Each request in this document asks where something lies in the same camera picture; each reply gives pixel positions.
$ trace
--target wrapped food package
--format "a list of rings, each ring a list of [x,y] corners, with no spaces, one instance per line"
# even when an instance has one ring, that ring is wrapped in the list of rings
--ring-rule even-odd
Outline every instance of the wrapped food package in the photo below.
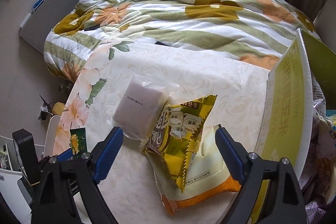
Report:
[[[70,143],[73,158],[80,158],[84,152],[87,152],[85,127],[70,129]]]
[[[202,141],[188,170],[183,193],[171,178],[164,159],[150,149],[146,151],[154,169],[162,203],[168,214],[174,215],[221,192],[240,190],[240,184],[231,177],[216,146],[216,129],[218,128],[207,127],[203,130]]]
[[[177,84],[134,75],[113,115],[115,126],[145,144],[169,94],[178,88]]]
[[[308,156],[299,179],[307,223],[317,223],[336,195],[336,115],[326,110],[326,99],[313,73],[313,121]]]
[[[200,146],[204,122],[216,98],[208,95],[179,105],[166,104],[146,144],[164,159],[182,193],[188,168]]]

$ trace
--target snack package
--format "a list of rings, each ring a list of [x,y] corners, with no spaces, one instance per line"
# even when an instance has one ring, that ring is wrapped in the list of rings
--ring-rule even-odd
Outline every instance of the snack package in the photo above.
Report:
[[[200,146],[204,122],[216,98],[208,95],[179,105],[166,104],[146,144],[164,159],[182,193],[188,168]]]
[[[320,221],[325,211],[319,208],[320,202],[318,200],[313,200],[309,202],[305,208],[307,213],[307,224],[316,224]]]
[[[240,184],[231,177],[216,146],[216,129],[218,127],[204,128],[199,151],[186,176],[183,193],[173,181],[164,159],[150,149],[146,151],[154,169],[162,203],[168,214],[174,215],[221,192],[240,190]]]
[[[87,152],[85,127],[70,129],[70,147],[72,148],[73,158],[79,158]]]
[[[177,84],[134,75],[112,117],[125,136],[145,144],[171,92]]]
[[[317,171],[320,195],[330,204],[336,196],[336,115],[320,117]]]

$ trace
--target yellow object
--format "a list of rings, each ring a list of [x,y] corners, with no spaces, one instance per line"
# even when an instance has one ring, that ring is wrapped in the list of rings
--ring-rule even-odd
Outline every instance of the yellow object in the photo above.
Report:
[[[52,108],[52,112],[55,113],[54,115],[61,116],[65,108],[65,104],[61,102],[57,102],[54,104]]]
[[[208,95],[184,104],[166,104],[146,144],[164,159],[182,193],[187,170],[199,150],[204,122],[216,98]]]
[[[153,166],[157,188],[168,214],[174,215],[180,210],[200,203],[221,192],[238,192],[239,182],[235,181],[220,154],[215,132],[219,126],[203,129],[199,151],[188,170],[184,193],[171,183],[171,175],[161,156],[146,151]]]
[[[70,138],[70,147],[72,148],[72,154],[76,155],[79,153],[78,146],[79,146],[78,137],[76,134],[74,134]]]

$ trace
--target gold foil package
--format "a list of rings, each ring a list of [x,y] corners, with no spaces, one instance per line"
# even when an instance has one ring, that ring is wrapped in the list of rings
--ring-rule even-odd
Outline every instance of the gold foil package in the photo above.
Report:
[[[216,97],[208,95],[179,105],[166,104],[146,144],[146,148],[164,159],[182,193],[188,168],[199,150],[204,122]]]
[[[70,129],[70,147],[72,148],[73,158],[80,158],[87,152],[85,127]]]

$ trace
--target white chair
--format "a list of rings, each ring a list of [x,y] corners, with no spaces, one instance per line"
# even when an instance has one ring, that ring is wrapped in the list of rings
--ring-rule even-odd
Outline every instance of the white chair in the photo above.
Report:
[[[45,145],[44,145],[44,153],[43,153],[45,157],[53,156],[56,131],[57,131],[57,127],[58,127],[60,119],[61,119],[61,116],[55,115],[55,116],[52,116],[49,121],[48,129],[47,129],[47,136],[46,136]]]

